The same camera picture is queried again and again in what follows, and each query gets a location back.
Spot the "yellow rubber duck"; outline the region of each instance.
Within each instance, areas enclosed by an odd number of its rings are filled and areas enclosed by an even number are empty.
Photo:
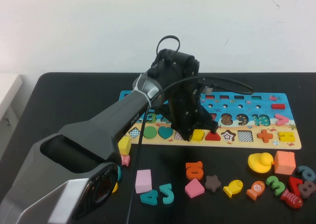
[[[273,156],[267,152],[251,154],[248,157],[249,167],[258,173],[268,172],[274,163]]]

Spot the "zip tie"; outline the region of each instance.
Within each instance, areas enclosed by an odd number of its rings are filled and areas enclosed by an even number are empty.
[[[134,91],[138,91],[139,93],[143,94],[146,97],[147,101],[148,101],[149,108],[151,108],[152,107],[152,103],[151,103],[150,98],[148,97],[148,95],[146,93],[142,92],[141,90],[138,90],[138,82],[139,82],[139,79],[140,79],[141,76],[142,76],[142,74],[140,74],[140,76],[137,79],[136,85],[134,87]]]

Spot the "green circle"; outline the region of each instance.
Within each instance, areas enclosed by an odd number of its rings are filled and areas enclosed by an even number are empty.
[[[147,126],[144,129],[144,137],[147,139],[152,139],[157,135],[157,130],[153,126]]]

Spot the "wooden puzzle board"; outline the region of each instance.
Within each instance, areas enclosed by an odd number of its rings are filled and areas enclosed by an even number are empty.
[[[130,90],[123,90],[119,99],[130,92]],[[172,130],[170,123],[162,115],[156,115],[153,110],[150,110],[145,129],[154,127],[157,135],[152,139],[144,137],[143,144],[271,149],[300,149],[302,147],[290,105],[284,93],[240,95],[233,92],[213,92],[212,95],[201,94],[200,100],[201,105],[218,122],[217,134],[220,141],[206,139],[210,133],[208,130],[202,130],[204,136],[201,141],[184,141],[176,131]],[[272,109],[272,104],[283,104],[285,109]],[[276,122],[279,120],[275,118],[276,114],[288,118],[289,122],[277,126]],[[134,144],[138,143],[143,118],[144,115],[126,134]],[[257,137],[263,130],[273,135],[267,143]],[[280,141],[279,133],[281,132],[293,133],[295,141]]]

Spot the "orange plus sign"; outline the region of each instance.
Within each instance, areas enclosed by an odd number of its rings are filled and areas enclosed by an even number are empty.
[[[262,138],[264,143],[268,143],[269,139],[273,138],[273,134],[269,134],[266,129],[262,129],[260,134],[257,134],[257,138]]]

